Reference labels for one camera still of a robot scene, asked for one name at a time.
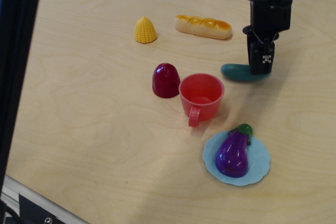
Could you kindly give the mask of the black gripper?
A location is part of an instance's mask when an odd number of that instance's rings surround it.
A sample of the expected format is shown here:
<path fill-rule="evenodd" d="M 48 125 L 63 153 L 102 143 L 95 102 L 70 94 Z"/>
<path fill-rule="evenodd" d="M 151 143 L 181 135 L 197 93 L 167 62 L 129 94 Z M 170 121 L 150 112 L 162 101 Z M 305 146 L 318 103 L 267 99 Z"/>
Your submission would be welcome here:
<path fill-rule="evenodd" d="M 274 40 L 288 30 L 291 22 L 292 0 L 249 0 L 250 25 L 243 29 L 251 73 L 271 73 L 275 54 Z"/>

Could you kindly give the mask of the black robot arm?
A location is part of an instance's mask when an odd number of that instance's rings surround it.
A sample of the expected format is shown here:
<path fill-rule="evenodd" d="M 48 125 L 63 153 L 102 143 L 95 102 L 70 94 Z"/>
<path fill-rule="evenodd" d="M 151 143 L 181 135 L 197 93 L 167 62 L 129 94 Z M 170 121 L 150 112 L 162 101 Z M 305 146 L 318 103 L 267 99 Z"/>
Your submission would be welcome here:
<path fill-rule="evenodd" d="M 251 74 L 265 75 L 272 70 L 275 40 L 290 29 L 293 0 L 250 1 L 250 25 L 243 29 Z"/>

